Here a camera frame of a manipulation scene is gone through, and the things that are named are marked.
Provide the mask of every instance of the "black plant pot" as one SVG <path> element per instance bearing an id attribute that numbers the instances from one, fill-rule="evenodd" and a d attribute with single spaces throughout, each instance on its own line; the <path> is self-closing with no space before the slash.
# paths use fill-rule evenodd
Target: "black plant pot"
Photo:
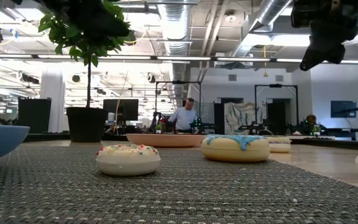
<path id="1" fill-rule="evenodd" d="M 72 142 L 100 142 L 109 111 L 70 107 L 66 110 Z"/>

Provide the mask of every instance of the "computer monitor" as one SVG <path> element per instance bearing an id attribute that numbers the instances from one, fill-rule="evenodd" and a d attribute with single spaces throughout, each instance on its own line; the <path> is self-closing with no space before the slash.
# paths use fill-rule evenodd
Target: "computer monitor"
<path id="1" fill-rule="evenodd" d="M 118 100 L 103 100 L 103 109 L 108 110 L 111 113 L 116 113 Z M 119 100 L 117 120 L 118 121 L 137 121 L 137 115 L 139 112 L 139 100 Z"/>
<path id="2" fill-rule="evenodd" d="M 331 101 L 331 117 L 356 118 L 356 111 L 349 111 L 356 107 L 356 101 Z"/>

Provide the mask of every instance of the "column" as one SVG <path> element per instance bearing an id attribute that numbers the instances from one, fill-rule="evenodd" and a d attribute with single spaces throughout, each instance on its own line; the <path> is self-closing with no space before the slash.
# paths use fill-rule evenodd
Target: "column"
<path id="1" fill-rule="evenodd" d="M 50 133 L 60 133 L 67 122 L 65 111 L 65 79 L 57 63 L 48 63 L 42 72 L 40 98 L 51 98 L 49 128 Z"/>

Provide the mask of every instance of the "potted plant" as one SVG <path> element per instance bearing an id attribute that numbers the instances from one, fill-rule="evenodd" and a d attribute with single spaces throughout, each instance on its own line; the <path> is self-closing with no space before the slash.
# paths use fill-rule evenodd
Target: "potted plant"
<path id="1" fill-rule="evenodd" d="M 86 107 L 67 108 L 68 125 L 72 142 L 100 142 L 104 124 L 108 118 L 108 110 L 91 108 L 91 65 L 98 66 L 98 57 L 107 57 L 108 51 L 121 50 L 124 39 L 129 35 L 129 23 L 124 22 L 122 9 L 113 2 L 104 0 L 102 13 L 108 16 L 114 30 L 95 30 L 84 19 L 82 24 L 78 18 L 70 22 L 59 14 L 46 14 L 39 25 L 39 32 L 49 30 L 49 39 L 57 44 L 55 53 L 63 54 L 62 49 L 70 47 L 69 55 L 78 62 L 83 59 L 84 66 L 88 66 L 88 88 Z"/>
<path id="2" fill-rule="evenodd" d="M 158 125 L 156 125 L 156 127 L 155 127 L 155 132 L 156 132 L 157 134 L 161 134 L 161 129 L 162 129 L 162 125 L 161 125 L 161 124 L 158 124 Z"/>

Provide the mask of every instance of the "white shirt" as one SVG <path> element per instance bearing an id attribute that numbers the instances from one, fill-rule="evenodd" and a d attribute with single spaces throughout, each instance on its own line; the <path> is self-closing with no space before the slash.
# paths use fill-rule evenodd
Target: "white shirt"
<path id="1" fill-rule="evenodd" d="M 177 130 L 189 130 L 190 124 L 197 120 L 197 114 L 195 110 L 186 110 L 186 108 L 178 108 L 174 114 L 169 118 L 169 122 L 177 121 Z"/>

